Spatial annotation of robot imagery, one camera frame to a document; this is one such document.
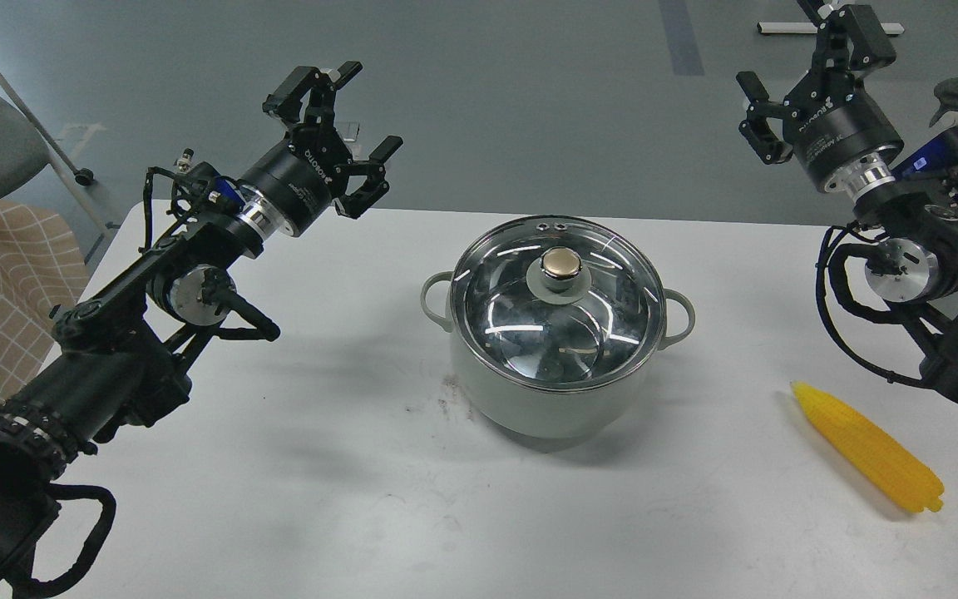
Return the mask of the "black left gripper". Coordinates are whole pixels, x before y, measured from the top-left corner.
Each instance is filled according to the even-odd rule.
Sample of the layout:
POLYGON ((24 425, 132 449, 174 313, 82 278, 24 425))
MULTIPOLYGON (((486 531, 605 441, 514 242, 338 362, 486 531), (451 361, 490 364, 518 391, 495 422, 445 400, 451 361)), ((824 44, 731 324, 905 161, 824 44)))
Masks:
POLYGON ((297 66, 262 103, 262 112, 292 126, 282 140, 244 172, 239 182, 244 197, 261 197, 281 215, 279 229, 301 236, 324 210, 360 219, 388 193, 387 162, 403 145, 400 136, 387 136, 368 159, 354 161, 342 134, 332 124, 336 95, 363 69, 357 61, 338 68, 297 66), (364 181, 345 192, 351 177, 364 181))

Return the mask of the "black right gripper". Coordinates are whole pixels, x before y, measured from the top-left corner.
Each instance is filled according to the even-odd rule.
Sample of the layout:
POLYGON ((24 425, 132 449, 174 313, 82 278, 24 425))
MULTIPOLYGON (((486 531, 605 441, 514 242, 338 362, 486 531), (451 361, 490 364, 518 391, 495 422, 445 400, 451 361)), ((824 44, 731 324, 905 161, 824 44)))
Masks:
POLYGON ((738 132, 767 166, 795 155, 815 189, 828 193, 839 168, 874 152, 889 162, 904 148, 862 83, 868 73, 893 64, 897 54, 871 5, 798 1, 798 6, 817 27, 808 71, 783 102, 769 98, 756 72, 738 72, 735 81, 748 100, 738 132), (769 119, 783 121, 783 139, 769 119))

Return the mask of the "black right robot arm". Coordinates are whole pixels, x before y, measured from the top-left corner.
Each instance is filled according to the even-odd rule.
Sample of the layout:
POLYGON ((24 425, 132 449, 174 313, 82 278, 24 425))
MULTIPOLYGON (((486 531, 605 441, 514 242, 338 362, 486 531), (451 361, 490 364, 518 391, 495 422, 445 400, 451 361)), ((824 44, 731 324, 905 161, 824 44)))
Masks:
POLYGON ((748 110, 738 129, 763 162, 796 158, 818 192, 854 202, 854 220, 829 229, 815 265, 817 307, 832 340, 867 371, 958 404, 958 79, 936 92, 934 139, 898 161, 902 139, 864 87, 868 73, 895 61, 873 8, 801 8, 815 31, 808 71, 779 101, 757 73, 739 72, 748 110), (828 291, 857 318, 904 327, 924 355, 919 376, 849 350, 830 318, 828 291))

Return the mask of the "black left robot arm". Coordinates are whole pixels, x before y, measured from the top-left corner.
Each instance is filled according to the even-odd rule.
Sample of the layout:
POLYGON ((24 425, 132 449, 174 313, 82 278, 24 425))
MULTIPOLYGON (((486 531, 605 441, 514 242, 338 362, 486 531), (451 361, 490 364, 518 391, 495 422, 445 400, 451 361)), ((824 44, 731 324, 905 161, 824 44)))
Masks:
POLYGON ((0 404, 0 582, 16 598, 73 588, 110 533, 110 490, 58 482, 77 455, 189 402, 191 365, 213 339, 280 337, 229 268, 259 257, 273 234, 302 235, 330 207, 357 219, 388 193, 402 139, 360 159, 335 126, 336 95, 361 71, 356 61, 296 67, 262 106, 284 136, 239 178, 191 163, 190 149, 146 171, 140 258, 54 317, 60 356, 0 404))

